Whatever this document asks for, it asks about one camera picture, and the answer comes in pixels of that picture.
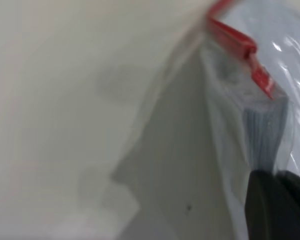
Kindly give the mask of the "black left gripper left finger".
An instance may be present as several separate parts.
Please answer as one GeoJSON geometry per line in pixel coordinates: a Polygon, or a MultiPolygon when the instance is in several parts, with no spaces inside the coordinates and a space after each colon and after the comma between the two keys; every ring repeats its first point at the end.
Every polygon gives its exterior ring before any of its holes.
{"type": "Polygon", "coordinates": [[[250,240],[300,240],[300,207],[277,174],[249,175],[244,212],[250,240]]]}

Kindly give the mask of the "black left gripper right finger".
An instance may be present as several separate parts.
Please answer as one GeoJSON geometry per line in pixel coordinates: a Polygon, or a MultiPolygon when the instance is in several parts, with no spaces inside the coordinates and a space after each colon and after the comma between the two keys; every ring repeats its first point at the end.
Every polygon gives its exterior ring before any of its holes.
{"type": "Polygon", "coordinates": [[[285,170],[280,171],[277,178],[300,207],[300,176],[285,170]]]}

